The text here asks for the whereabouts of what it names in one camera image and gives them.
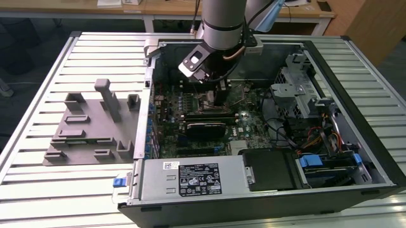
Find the blue tab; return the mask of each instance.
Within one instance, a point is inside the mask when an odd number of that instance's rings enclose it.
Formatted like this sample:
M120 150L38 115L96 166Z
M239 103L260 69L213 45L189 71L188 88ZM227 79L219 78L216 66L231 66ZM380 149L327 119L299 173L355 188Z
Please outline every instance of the blue tab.
M360 165L362 164L362 159L360 159L359 154L358 153L352 154L352 157L355 159L356 165Z
M113 187L115 188L127 187L125 183L127 183L127 179L125 178L115 178L113 179Z
M151 146L145 145L145 153L149 153L149 151L151 151Z
M300 163L300 166L302 166L302 167L306 167L306 166L307 166L307 162L306 162L306 160L304 160L303 157L299 158L299 163Z
M299 162L302 167L323 165L322 159L318 155L304 155L299 159Z

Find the computer component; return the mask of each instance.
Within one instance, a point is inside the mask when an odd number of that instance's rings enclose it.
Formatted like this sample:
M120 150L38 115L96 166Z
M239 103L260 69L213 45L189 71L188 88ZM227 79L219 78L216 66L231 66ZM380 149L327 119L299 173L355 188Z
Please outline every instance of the computer component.
M193 42L163 41L149 60L159 154L135 151L119 204L140 227L334 213L402 191L402 171L311 42L263 40L261 56L223 81L220 104L217 82L171 70ZM195 130L212 123L219 132Z

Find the motherboard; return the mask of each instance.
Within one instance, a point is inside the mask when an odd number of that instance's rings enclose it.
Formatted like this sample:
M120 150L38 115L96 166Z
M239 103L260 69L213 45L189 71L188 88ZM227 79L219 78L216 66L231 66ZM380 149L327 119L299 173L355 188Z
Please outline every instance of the motherboard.
M157 132L160 158L224 156L233 150L270 148L259 104L264 89L252 89L247 82L229 82L229 92L223 105L215 105L213 91L200 92L199 85L183 86L156 84L155 105L157 108ZM223 123L224 136L193 139L185 135L188 124Z

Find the red wire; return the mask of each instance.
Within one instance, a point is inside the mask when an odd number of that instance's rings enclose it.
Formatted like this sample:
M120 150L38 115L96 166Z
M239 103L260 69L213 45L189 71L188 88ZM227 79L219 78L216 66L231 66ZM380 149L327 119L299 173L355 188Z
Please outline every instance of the red wire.
M322 127L312 127L312 128L310 128L308 133L307 133L307 141L310 140L311 131L312 131L314 129L320 129L320 128L322 128Z

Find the wooden desk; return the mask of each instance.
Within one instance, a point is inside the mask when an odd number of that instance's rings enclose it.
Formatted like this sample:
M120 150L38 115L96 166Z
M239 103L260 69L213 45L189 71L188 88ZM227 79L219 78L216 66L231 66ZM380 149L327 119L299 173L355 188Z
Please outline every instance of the wooden desk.
M147 1L140 5L123 5L121 8L99 9L97 0L0 0L0 11L40 13L124 14L124 10L143 13Z
M143 0L140 5L99 9L97 0L0 0L0 17L53 19L141 19L145 31L153 32L155 19L191 20L195 0ZM304 6L283 8L276 22L315 23L312 35L323 35L334 12L320 11L316 1Z

